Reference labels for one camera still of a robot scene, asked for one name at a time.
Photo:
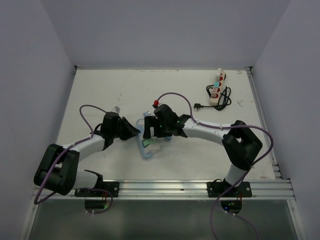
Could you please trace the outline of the light blue power strip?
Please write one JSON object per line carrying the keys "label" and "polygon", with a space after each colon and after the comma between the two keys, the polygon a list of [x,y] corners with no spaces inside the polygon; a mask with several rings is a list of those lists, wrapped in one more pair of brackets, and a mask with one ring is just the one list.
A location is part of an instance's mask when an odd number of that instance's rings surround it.
{"label": "light blue power strip", "polygon": [[[148,159],[151,159],[153,157],[153,155],[155,154],[152,154],[152,153],[148,153],[146,151],[146,148],[147,147],[143,147],[142,145],[142,141],[143,140],[147,140],[147,139],[144,139],[143,138],[143,133],[144,133],[144,123],[140,123],[141,121],[144,122],[144,118],[140,118],[136,121],[136,128],[140,130],[140,133],[136,136],[136,141],[137,141],[137,145],[138,145],[138,149],[140,151],[140,154],[141,154],[141,157],[144,159],[144,160],[148,160]],[[171,136],[166,136],[166,137],[155,137],[154,136],[154,130],[151,129],[151,138],[153,140],[153,143],[150,144],[150,146],[160,146],[160,149],[162,148],[163,146],[163,143],[164,142],[169,142],[172,140],[172,137]]]}

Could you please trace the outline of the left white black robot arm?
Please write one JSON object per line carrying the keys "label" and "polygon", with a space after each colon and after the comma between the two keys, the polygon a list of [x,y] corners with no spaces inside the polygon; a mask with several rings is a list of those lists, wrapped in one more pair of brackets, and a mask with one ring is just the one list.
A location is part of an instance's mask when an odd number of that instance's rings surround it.
{"label": "left white black robot arm", "polygon": [[50,144],[33,178],[35,185],[60,195],[67,195],[71,190],[86,189],[92,196],[103,193],[103,176],[100,173],[79,171],[80,161],[106,150],[114,139],[126,141],[141,131],[131,125],[118,113],[107,112],[102,123],[89,137],[69,145]]}

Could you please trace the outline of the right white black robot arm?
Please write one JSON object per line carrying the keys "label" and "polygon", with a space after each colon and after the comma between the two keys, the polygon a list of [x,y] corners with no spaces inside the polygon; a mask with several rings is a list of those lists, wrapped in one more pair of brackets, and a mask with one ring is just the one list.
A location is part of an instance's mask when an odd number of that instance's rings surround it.
{"label": "right white black robot arm", "polygon": [[178,116],[166,104],[156,107],[153,113],[144,117],[144,139],[175,136],[202,139],[223,146],[230,160],[223,180],[223,192],[232,197],[241,190],[240,182],[263,147],[260,139],[243,121],[237,120],[229,125],[202,123],[190,114]]}

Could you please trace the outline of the green plug adapter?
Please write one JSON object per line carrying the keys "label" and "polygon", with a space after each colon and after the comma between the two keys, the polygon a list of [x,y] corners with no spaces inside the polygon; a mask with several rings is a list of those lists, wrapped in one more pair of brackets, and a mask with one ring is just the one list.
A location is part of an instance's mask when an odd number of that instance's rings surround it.
{"label": "green plug adapter", "polygon": [[146,147],[148,147],[149,145],[151,145],[153,143],[153,140],[152,139],[145,139],[141,143],[142,143],[142,146],[144,148],[146,148]]}

